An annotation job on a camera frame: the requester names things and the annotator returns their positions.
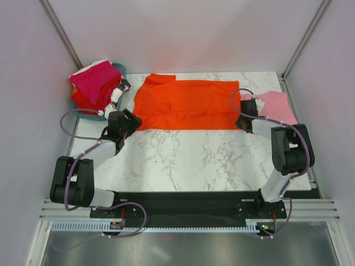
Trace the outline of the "orange t shirt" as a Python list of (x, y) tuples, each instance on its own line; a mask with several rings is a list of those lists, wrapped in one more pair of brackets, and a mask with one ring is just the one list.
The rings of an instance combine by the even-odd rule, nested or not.
[(234, 130), (239, 118), (240, 84), (233, 81), (178, 80), (150, 74), (134, 98), (140, 130)]

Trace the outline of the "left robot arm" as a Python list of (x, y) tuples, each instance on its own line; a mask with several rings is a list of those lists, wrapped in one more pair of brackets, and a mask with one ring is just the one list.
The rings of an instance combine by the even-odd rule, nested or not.
[(122, 205), (114, 199), (115, 192), (96, 188), (94, 171), (116, 156), (125, 140), (142, 125), (142, 119), (128, 109), (109, 113), (108, 125), (101, 136), (93, 138), (94, 145), (74, 157), (57, 159), (49, 198), (63, 204), (67, 211), (77, 207), (98, 207), (110, 218), (121, 214)]

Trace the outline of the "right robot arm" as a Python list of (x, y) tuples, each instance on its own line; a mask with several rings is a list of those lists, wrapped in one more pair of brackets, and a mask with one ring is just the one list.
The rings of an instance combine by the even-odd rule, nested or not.
[(274, 212), (274, 202), (283, 198), (291, 181), (307, 173), (315, 164), (315, 155), (306, 125), (289, 125), (259, 116), (256, 100), (241, 101), (237, 109), (236, 127), (246, 133), (262, 136), (271, 141), (274, 169), (260, 189), (263, 199), (254, 204), (255, 214), (267, 218)]

